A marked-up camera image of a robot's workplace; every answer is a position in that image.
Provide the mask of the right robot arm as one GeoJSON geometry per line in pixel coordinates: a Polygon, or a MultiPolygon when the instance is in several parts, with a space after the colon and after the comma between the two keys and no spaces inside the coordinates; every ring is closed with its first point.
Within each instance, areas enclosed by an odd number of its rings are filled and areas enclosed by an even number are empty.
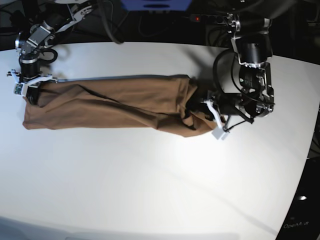
{"type": "Polygon", "coordinates": [[[40,86],[44,82],[58,82],[51,74],[43,74],[41,66],[56,61],[58,53],[53,49],[62,40],[62,33],[73,30],[87,15],[98,9],[104,30],[109,39],[120,45],[123,42],[113,34],[107,18],[103,0],[68,0],[53,2],[63,6],[59,12],[47,13],[41,21],[33,24],[29,30],[22,31],[15,40],[20,71],[11,70],[7,74],[15,80],[14,94],[24,97],[31,105],[38,103],[40,86]]]}

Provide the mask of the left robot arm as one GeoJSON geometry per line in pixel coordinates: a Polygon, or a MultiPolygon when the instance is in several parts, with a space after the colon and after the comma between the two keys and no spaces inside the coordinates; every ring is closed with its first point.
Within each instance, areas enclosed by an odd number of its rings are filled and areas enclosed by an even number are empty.
{"type": "Polygon", "coordinates": [[[189,11],[221,18],[217,29],[228,32],[229,48],[217,55],[212,65],[213,87],[202,88],[188,107],[202,112],[209,120],[220,116],[239,116],[244,122],[270,114],[275,107],[271,81],[273,55],[269,38],[273,10],[265,0],[193,0],[189,11]],[[232,57],[230,78],[237,92],[223,90],[218,66],[232,57]]]}

